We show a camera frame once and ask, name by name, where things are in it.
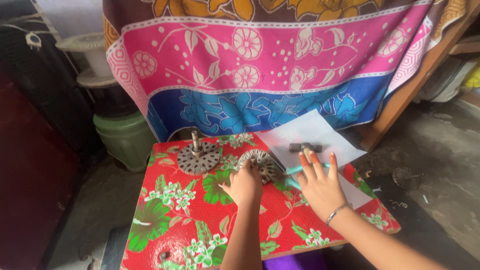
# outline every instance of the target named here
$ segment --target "red floral tablecloth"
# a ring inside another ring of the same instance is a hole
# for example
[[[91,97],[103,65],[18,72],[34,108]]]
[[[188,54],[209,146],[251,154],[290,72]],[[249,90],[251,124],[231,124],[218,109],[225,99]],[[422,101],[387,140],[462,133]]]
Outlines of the red floral tablecloth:
[[[237,215],[237,206],[218,185],[229,184],[238,158],[248,150],[268,147],[255,134],[204,138],[217,143],[222,159],[204,176],[177,167],[177,152],[191,141],[155,144],[138,199],[122,269],[183,270],[221,264]],[[373,198],[356,211],[378,228],[395,233],[399,224],[375,197],[355,169],[343,176]],[[260,208],[262,257],[274,258],[344,243],[313,212],[301,191],[280,182],[264,186]],[[160,254],[169,254],[166,260]]]

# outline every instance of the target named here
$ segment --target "silver bangle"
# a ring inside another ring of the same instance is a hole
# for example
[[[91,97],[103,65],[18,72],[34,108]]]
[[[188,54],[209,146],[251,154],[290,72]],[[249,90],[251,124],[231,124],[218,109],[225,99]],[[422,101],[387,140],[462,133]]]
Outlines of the silver bangle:
[[[327,227],[329,227],[328,225],[330,224],[330,221],[332,221],[332,218],[333,218],[338,212],[340,212],[343,208],[349,207],[349,206],[350,206],[350,204],[349,204],[349,203],[346,203],[346,204],[340,206],[339,208],[335,209],[335,211],[333,211],[333,213],[331,213],[330,216],[329,216],[328,219],[327,219],[327,222],[326,222]]]

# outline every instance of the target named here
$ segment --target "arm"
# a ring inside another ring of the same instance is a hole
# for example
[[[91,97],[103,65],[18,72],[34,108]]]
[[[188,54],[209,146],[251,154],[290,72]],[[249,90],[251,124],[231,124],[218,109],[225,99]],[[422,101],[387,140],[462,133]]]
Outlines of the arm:
[[[310,151],[313,169],[303,153],[299,154],[303,173],[298,180],[305,198],[313,211],[324,222],[331,213],[347,202],[338,180],[337,163],[334,153],[330,153],[330,171],[324,173],[318,157]],[[349,241],[377,269],[445,269],[417,251],[380,231],[352,208],[340,210],[329,224]]]
[[[223,257],[220,270],[261,270],[259,217],[263,185],[258,166],[250,171],[246,160],[238,172],[230,175],[230,187],[223,183],[225,192],[238,206],[237,219]]]

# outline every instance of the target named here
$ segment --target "purple cloth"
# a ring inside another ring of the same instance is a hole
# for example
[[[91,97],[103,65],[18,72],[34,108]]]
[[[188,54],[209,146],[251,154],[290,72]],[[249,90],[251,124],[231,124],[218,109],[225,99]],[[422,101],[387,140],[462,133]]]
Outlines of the purple cloth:
[[[319,250],[262,261],[264,270],[327,270]]]

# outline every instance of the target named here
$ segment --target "green plastic container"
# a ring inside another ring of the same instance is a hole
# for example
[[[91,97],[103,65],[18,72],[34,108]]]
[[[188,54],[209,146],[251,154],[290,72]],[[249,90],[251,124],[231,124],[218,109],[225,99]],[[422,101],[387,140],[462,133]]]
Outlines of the green plastic container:
[[[146,169],[152,146],[157,140],[139,111],[123,117],[95,114],[93,123],[110,155],[131,172]]]

